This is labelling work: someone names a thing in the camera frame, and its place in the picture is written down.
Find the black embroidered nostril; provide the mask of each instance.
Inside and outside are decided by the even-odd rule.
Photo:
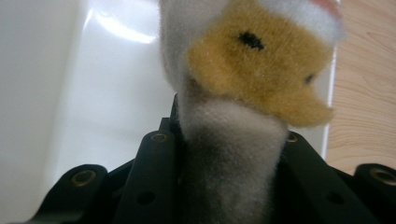
[[[304,79],[305,84],[310,84],[314,80],[315,75],[309,75]]]
[[[262,41],[254,34],[250,32],[244,32],[239,35],[238,39],[242,41],[242,43],[248,45],[252,49],[258,49],[258,50],[263,50],[264,45],[262,44]]]

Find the white surface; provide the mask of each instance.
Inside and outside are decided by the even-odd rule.
[[[134,158],[169,115],[158,13],[157,0],[0,1],[0,223],[30,218],[75,166]],[[298,132],[325,155],[327,128]]]

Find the wood grain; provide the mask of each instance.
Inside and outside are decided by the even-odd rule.
[[[353,174],[362,163],[396,168],[396,1],[342,0],[327,162]]]

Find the light wood surface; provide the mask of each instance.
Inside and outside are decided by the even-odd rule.
[[[327,162],[353,174],[362,163],[396,168],[396,1],[342,0]]]

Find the plush toy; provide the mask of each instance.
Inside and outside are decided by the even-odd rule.
[[[265,223],[288,124],[328,122],[312,82],[342,35],[332,0],[161,0],[188,144],[182,223]]]

